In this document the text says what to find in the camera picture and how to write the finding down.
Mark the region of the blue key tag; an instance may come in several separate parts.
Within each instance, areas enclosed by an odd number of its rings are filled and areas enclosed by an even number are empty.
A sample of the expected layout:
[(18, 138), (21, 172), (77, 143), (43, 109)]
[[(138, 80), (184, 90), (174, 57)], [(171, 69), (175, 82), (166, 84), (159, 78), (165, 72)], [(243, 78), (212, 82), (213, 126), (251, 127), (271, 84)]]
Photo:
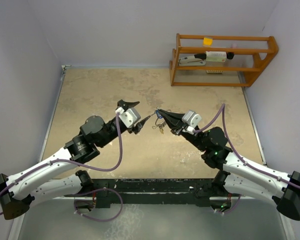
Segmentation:
[(163, 117), (161, 116), (160, 113), (157, 113), (156, 115), (157, 115), (157, 117), (158, 117), (159, 119), (162, 119), (162, 118), (163, 118)]

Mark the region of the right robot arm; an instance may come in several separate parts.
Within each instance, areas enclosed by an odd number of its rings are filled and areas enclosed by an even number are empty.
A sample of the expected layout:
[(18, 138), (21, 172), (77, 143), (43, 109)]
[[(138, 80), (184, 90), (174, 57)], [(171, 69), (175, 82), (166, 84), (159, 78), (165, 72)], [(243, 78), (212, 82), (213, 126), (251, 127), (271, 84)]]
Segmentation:
[(201, 158), (212, 169), (218, 169), (220, 179), (212, 183), (218, 196), (227, 192), (252, 197), (276, 207), (287, 218), (300, 221), (300, 172), (274, 170), (243, 157), (230, 141), (226, 127), (212, 127), (219, 116), (225, 116), (223, 104), (214, 118), (203, 128), (201, 116), (158, 109), (171, 132), (184, 137), (202, 152)]

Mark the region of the large metal keyring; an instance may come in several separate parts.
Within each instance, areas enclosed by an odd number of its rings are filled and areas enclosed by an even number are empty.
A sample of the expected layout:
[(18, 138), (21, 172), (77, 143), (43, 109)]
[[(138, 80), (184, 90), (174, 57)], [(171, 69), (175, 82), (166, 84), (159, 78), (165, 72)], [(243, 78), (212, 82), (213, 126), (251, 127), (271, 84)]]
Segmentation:
[(157, 108), (152, 115), (156, 115), (156, 120), (154, 122), (154, 125), (152, 126), (152, 129), (155, 130), (159, 128), (160, 131), (163, 131), (163, 128), (167, 125), (167, 123), (164, 120), (163, 116), (159, 113), (159, 109)]

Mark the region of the bunch of metal keys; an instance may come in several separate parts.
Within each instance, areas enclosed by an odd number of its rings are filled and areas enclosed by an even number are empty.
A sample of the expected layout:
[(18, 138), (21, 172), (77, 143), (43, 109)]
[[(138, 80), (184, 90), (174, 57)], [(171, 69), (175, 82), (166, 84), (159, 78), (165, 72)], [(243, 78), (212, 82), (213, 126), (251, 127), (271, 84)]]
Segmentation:
[(164, 134), (164, 127), (166, 126), (166, 121), (163, 120), (162, 122), (158, 122), (159, 119), (157, 119), (154, 123), (154, 125), (152, 126), (152, 129), (159, 129), (159, 132), (161, 134)]

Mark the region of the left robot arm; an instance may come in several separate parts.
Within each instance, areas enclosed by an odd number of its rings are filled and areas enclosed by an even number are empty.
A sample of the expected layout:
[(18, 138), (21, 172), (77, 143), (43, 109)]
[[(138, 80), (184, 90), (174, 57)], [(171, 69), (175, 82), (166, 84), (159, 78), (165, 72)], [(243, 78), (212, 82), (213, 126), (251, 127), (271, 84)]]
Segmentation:
[(123, 159), (121, 134), (125, 131), (138, 134), (147, 118), (141, 118), (135, 107), (138, 101), (119, 100), (115, 117), (105, 122), (102, 117), (92, 115), (80, 126), (79, 133), (67, 142), (52, 156), (32, 167), (13, 175), (0, 173), (0, 216), (5, 220), (15, 219), (26, 213), (32, 203), (62, 195), (88, 196), (93, 191), (90, 177), (84, 171), (64, 180), (53, 180), (54, 177), (74, 169), (87, 167), (87, 162), (100, 155), (100, 148), (114, 139), (119, 142), (119, 159), (111, 168), (94, 170), (111, 172), (119, 167)]

